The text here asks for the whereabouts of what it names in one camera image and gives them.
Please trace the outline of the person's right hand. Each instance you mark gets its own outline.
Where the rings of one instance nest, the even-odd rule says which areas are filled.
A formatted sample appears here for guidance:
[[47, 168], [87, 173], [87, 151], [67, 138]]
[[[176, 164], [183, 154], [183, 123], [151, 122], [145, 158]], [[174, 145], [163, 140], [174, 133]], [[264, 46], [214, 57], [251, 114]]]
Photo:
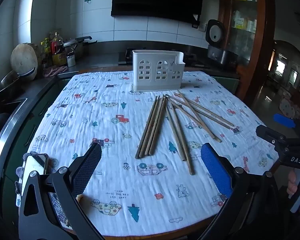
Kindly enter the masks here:
[[288, 174], [288, 186], [287, 186], [287, 193], [292, 196], [296, 193], [298, 186], [296, 184], [297, 176], [294, 170], [291, 170]]

